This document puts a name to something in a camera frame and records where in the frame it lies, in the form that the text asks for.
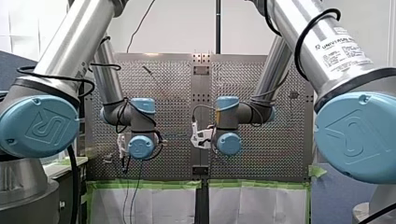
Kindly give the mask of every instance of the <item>black cable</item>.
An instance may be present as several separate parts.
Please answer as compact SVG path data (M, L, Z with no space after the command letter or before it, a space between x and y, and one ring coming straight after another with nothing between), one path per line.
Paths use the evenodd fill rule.
M128 102L129 102L129 104L131 105L131 107L133 107L133 108L137 111L137 113L139 113L140 115L142 115L142 116L145 117L146 119L150 120L150 121L154 124L154 127L157 126L157 122L155 122L154 119L152 119L152 118L149 117L147 114L145 114L145 113L143 113L142 111L140 111L140 110L139 110L138 108L136 108L136 106L134 106L134 104L132 104L130 101L128 101Z
M105 36L101 40L99 46L101 46L103 43L105 43L107 40L110 40L110 39L111 39L111 37L109 35ZM119 66L118 64L115 64L115 63L91 63L91 66L110 67L110 68L115 69L116 71L120 71L122 69L121 66Z
M140 179L142 177L142 170L143 170L143 161L140 162L140 169L139 169L139 176L137 178L137 185L136 188L134 189L134 197L132 197L131 201L131 208L129 210L129 223L132 224L132 207L134 205L134 198L136 197L137 190L139 189L139 184L140 184Z
M337 20L339 21L341 19L341 12L337 8L329 8L318 14L314 19L312 19L306 27L303 29L301 32L300 36L298 37L297 43L296 43L296 48L294 50L294 63L296 65L297 71L300 73L300 75L308 81L308 78L306 77L306 74L304 73L304 70L301 66L301 61L300 61L300 54L301 54L301 49L303 47L303 43L305 40L305 37L308 35L309 31L317 24L318 21L323 19L324 16L330 13L335 13L337 15Z
M74 78L74 77L59 77L59 76L49 76L49 75L40 75L34 72L28 72L27 70L34 70L35 66L24 66L24 67L19 67L17 68L17 72L25 75L29 75L32 77L39 77L39 78L54 78L54 79L59 79L59 80L67 80L67 81L76 81L76 82L81 82L81 83L88 83L91 85L91 89L81 95L78 96L78 98L84 98L85 96L91 94L95 90L95 83L85 79L85 78Z
M127 182L126 182L126 196L125 196L125 200L124 200L124 205L122 207L122 221L123 221L124 224L126 224L126 221L125 221L125 206L126 206L126 202L128 201L128 194L129 194L129 180L127 180Z
M134 31L134 33L131 35L131 40L129 41L129 45L128 48L126 49L126 52L129 53L129 48L132 45L132 41L134 40L134 36L137 34L137 32L139 31L140 27L143 24L143 21L145 20L145 18L147 17L147 15L149 14L149 11L151 10L152 5L154 4L155 0L152 0L151 3L148 6L148 10L146 11L145 15L143 16L142 20L140 21L139 25L137 26L136 30Z
M274 32L276 35L282 36L282 34L277 29L275 29L274 25L272 24L271 17L268 14L268 0L264 1L264 18L270 30L272 30L272 32Z
M375 219L384 216L386 213L393 211L396 209L396 203L391 204L388 207L385 207L381 210L379 210L378 212L370 215L369 217L367 217L366 219L364 219L363 221L361 221L359 224L367 224L371 221L374 221Z
M122 69L121 66L116 63L91 63L91 66L110 67L116 71L120 71Z
M124 126L120 131L119 131L119 125L121 125L121 117L123 116L123 113L125 112L125 108L128 105L128 97L124 97L124 105L119 108L119 111L117 112L117 123L116 123L116 133L122 133L125 131L127 126Z
M128 157L128 163L126 164L126 168L125 170L122 170L122 172L126 175L128 173L128 168L129 168L129 163L131 162L131 156ZM126 224L125 221L125 206L126 206L126 202L128 201L128 194L129 194L129 180L126 182L126 196L125 196L125 200L124 200L124 204L122 207L122 221L124 224Z
M77 167L76 155L74 154L74 150L71 145L67 148L67 153L69 154L69 158L70 158L70 165L72 167L72 178L73 178L73 202L72 202L72 214L71 214L70 223L76 224L78 217L78 204L79 204L78 167Z
M155 158L157 158L161 154L162 151L163 151L163 144L161 144L160 149L158 149L157 153L154 156L152 156L152 157L150 157L148 159L144 159L143 161L152 161L152 160L154 160Z

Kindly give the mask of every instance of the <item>green tape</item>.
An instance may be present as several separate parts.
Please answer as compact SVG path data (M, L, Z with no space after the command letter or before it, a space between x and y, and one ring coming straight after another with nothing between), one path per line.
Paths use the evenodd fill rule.
M320 166L310 165L309 166L309 176L314 176L316 178L320 178L321 176L325 175L327 171Z
M149 181L149 180L105 180L105 181L89 181L93 189L126 189L136 188L139 182L139 189L198 189L201 187L200 181Z
M268 189L308 189L308 183L277 182L265 180L209 180L209 187L216 189L255 187Z

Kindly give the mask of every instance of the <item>metal frame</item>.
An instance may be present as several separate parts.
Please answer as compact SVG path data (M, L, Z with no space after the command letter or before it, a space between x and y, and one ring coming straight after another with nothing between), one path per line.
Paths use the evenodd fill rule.
M175 114L175 115L170 115L171 117L177 117L180 116L181 120L178 120L178 128L179 129L183 129L184 134L186 136L181 136L180 137L180 141L177 141L176 144L182 144L180 145L181 147L185 147L187 144L187 150L189 151L189 153L187 153L186 151L184 151L183 153L181 153L180 155L177 156L177 154L172 154L174 158L169 158L166 155L163 155L163 158L158 158L158 160L156 161L151 161L150 163L148 163L147 165L145 165L144 167L144 171L143 171L143 178L145 179L155 179L155 180L181 180L181 179L202 179L202 178L207 178L209 176L205 176L205 175L192 175L192 168L194 166L206 166L206 165L210 165L210 166L218 166L219 164L215 164L212 163L210 161L213 161L213 153L208 153L208 151L201 151L201 157L199 157L200 154L200 150L202 149L198 149L198 148L193 148L191 146L190 143L190 137L191 137L191 111L193 109L193 107L197 104L201 104L202 102L202 94L204 94L205 96L207 96L209 94L209 102L207 101L207 99L205 99L205 104L206 105L213 105L215 103L215 99L217 97L217 95L213 94L213 90L212 88L214 83L213 82L213 76L215 74L213 74L214 72L216 72L216 66L219 63L227 63L230 66L233 66L233 64L235 63L239 63L239 64L244 64L245 67L249 67L250 64L252 64L254 66L253 69L250 69L249 71L255 74L254 76L259 76L261 69L263 68L263 62L265 61L266 56L252 56L252 55L248 55L248 56L241 56L241 55L207 55L205 54L205 56L207 57L207 59L210 60L210 62L205 61L204 65L207 65L209 67L209 71L210 73L207 76L197 76L193 73L193 67L195 65L201 66L203 65L202 59L204 54L117 54L116 55L116 59L118 60L118 63L124 67L124 71L120 71L120 80L121 80L121 85L127 85L126 82L128 83L133 83L132 85L138 85L138 83L142 83L142 85L145 85L145 87L149 88L150 85L147 83L149 82L148 79L145 80L140 80L139 78L146 78L144 77L145 75L145 71L144 69L140 70L138 68L134 68L133 70L131 70L128 66L130 66L130 64L132 64L131 62L134 63L139 63L139 64L144 64L144 63L152 63L153 66L155 66L155 63L163 63L163 64L169 64L169 63L174 63L174 64L178 64L181 63L184 66L184 70L183 72L178 72L178 68L175 65L175 67L172 67L172 69L175 70L169 70L165 71L167 76L171 76L172 77L167 77L166 81L169 81L171 79L169 78L179 78L179 76L188 76L188 79L184 79L185 82L183 82L183 85L188 85L190 87L189 91L185 91L185 92L175 92L175 96L182 96L184 97L182 101L180 102L173 102L170 101L168 102L169 104L173 104L173 105L167 105L164 104L163 101L161 99L159 99L156 103L157 104L157 119L162 119L161 118L161 113L163 112L162 110L166 110L166 111L170 111L170 109L173 109L175 107L178 106L184 106L181 111L185 111L184 114L179 115L179 114ZM241 71L238 70L238 72L241 73L241 78L250 78L249 76L252 76L251 74L246 74L243 69L244 66L239 66L238 69L242 69ZM157 70L154 71L154 73L157 73L158 78L163 78L162 77L162 72L160 67L156 68ZM295 130L293 131L294 134L292 134L292 137L295 138L301 138L300 139L300 147L302 147L303 149L299 150L298 152L296 151L295 153L299 153L299 155L295 155L298 158L302 158L301 160L299 159L298 162L298 167L302 168L302 171L299 173L298 176L265 176L265 175L260 175L258 174L258 172L262 167L263 171L265 171L265 164L266 164L266 160L268 158L260 158L259 160L256 160L256 162L258 162L258 164L255 165L256 167L256 172L254 174L248 174L248 176L246 175L223 175L223 174L217 174L215 173L211 173L210 178L252 178L252 179L270 179L270 180L279 180L279 181L293 181L293 182L304 182L307 181L308 178L308 165L311 163L312 161L312 142L313 142L313 132L312 132L312 127L313 127L313 90L310 86L309 83L306 83L303 81L302 78L298 77L295 69L291 69L292 75L291 77L289 77L291 82L298 82L300 86L303 85L303 87L301 88L301 91L299 92L299 98L297 99L297 101L293 101L293 103L296 105L295 109L296 111L294 111L294 113L298 114L301 118L301 120L298 120L299 122L299 127L303 127L303 129L301 130L301 132L304 132L303 135L299 134L299 130ZM285 87L280 91L280 95L282 94L289 94L287 91L288 89L288 85L295 85L295 83L286 83ZM142 95L142 92L144 91L142 89L142 87L140 86L136 86L136 89L124 89L125 93L129 93L126 94L128 96L144 96L144 97L159 97L159 95L161 96L160 92L155 92L155 90L153 90L153 92L150 92L150 95ZM255 88L255 83L251 85L248 85L248 88L246 90L244 90L244 94L249 94L250 92L253 92ZM198 102L197 98L198 98L198 93L200 94L200 102ZM98 103L100 103L97 99L98 99L98 93L95 93L93 96L93 105L90 105L90 98L86 99L86 113L90 114L90 111L95 111L95 113L98 113L98 109L101 107L98 105ZM203 129L206 127L207 124L209 124L210 120L213 120L214 118L214 113L210 110L207 110L205 108L203 109L197 109L197 119L199 121L199 129ZM167 128L169 128L169 125L171 125L171 123L169 122L176 122L176 120L174 118L169 118L167 120L163 120L163 121L159 121L159 125L160 125L160 129L161 129L161 125L165 125ZM97 123L102 123L101 120L98 119L97 115L93 115L93 117L87 117L86 118L86 146L87 147L93 147L92 149L96 150L96 146L94 144L94 139L95 137L108 137L105 133L103 133L103 135L101 136L94 136L91 135L92 131L90 131L90 129L92 130L92 128L95 127L95 125L97 125ZM106 125L103 124L104 129L107 129L108 131L111 131L111 127L105 127ZM244 125L244 127L242 127L241 129L248 129L249 127L246 127L246 125ZM268 129L259 129L259 130L254 130L254 132L267 132L264 134L269 134ZM97 157L95 159L93 159L90 162L90 166L88 168L88 178L90 179L111 179L111 178L115 178L115 177L124 177L124 178L137 178L137 174L138 174L138 169L137 169L137 163L136 162L132 162L131 163L131 167L130 167L130 173L127 176L122 175L121 171L120 171L120 162L118 159L118 152L117 152L117 148L116 148L116 138L114 138L114 146L112 146L111 144L108 144L106 146L101 146L101 148L99 148L101 151L96 151L96 153L98 153ZM164 150L176 150L178 151L179 148L181 149L181 147L172 147L170 146L169 148L165 148ZM107 151L108 154L104 155L103 154L103 150ZM103 160L105 161L112 161L113 164L110 163L106 163L106 164L102 164ZM177 163L176 160L189 160L188 163L183 162L183 166L180 166L180 164ZM294 162L293 160L291 161L283 161L283 163L280 165L281 168L277 168L277 169L283 169L283 167L285 165L287 165L285 162ZM175 165L178 168L178 172L177 175L172 175L172 174L168 174L168 173L163 173L162 176L159 175L154 175L152 174L150 171L151 170L158 170L158 169L162 169L162 170L168 170L168 171L172 171L172 169L170 169L169 167ZM243 169L243 167L236 167L235 166L236 163L233 163L230 167L232 169Z

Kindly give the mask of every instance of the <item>white paper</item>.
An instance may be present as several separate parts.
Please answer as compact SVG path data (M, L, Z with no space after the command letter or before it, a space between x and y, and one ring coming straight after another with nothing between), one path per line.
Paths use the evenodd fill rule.
M0 0L0 35L9 35L9 0Z
M210 224L237 224L240 204L240 188L209 191Z
M305 224L306 190L278 189L275 224Z
M274 223L276 191L242 187L238 224Z
M12 53L23 58L38 61L38 37L37 36L12 36Z
M12 53L10 36L0 36L0 50L7 53Z
M152 201L153 224L191 224L194 222L195 189L154 190Z
M195 189L138 189L130 215L134 188L96 189L92 195L91 223L191 224L195 216Z

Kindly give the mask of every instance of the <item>perforated metal panel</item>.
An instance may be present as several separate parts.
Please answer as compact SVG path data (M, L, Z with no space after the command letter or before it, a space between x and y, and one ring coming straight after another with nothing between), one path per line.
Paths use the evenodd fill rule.
M118 55L120 83L124 95L155 99L157 128L169 141L161 155L145 161L145 179L191 179L190 148L190 55L157 56L140 54ZM143 68L146 66L152 76ZM113 127L99 118L102 102L96 91L93 97L93 140L97 157L90 162L89 179L125 177L120 171L117 135ZM132 161L127 176L136 178L140 162Z
M124 94L130 98L155 99L158 129L169 141L156 160L145 162L143 178L191 179L193 58L188 54L164 54L155 57L119 54L117 58L122 66L119 74ZM264 59L264 56L212 55L212 87L209 92L211 103L216 102L218 96L230 94L247 100L261 75ZM290 99L291 91L298 92L299 97ZM312 90L306 87L293 69L278 95L276 120L261 128L241 125L243 152L231 158L211 153L210 177L303 181L307 177L311 146L309 142L312 141L312 121L307 121L312 119L312 94ZM120 171L115 130L98 117L102 108L99 98L96 91L92 99L92 130L97 156L90 161L88 178L125 177ZM132 161L127 176L136 178L138 168L139 163Z
M263 62L257 57L246 56L245 60L240 60L227 55L216 56L213 61L212 101L222 95L236 95L240 101L247 101L258 83ZM290 97L292 92L298 92L296 99ZM312 123L305 118L312 119L312 110L305 110L312 105L312 94L292 67L277 96L275 120L260 128L239 125L242 151L233 157L212 152L211 178L286 181L307 178L310 149L305 147L304 138L312 141L312 135L305 132L305 124Z

